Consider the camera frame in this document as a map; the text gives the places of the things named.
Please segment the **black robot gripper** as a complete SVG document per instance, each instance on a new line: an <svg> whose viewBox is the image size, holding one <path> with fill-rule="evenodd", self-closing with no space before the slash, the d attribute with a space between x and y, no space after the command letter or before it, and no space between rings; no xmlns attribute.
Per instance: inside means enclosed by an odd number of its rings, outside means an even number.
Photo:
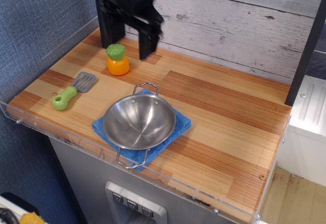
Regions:
<svg viewBox="0 0 326 224"><path fill-rule="evenodd" d="M154 0L99 0L102 46L117 43L125 36L125 24L139 30L139 58L156 51L162 33L163 17L154 8Z"/></svg>

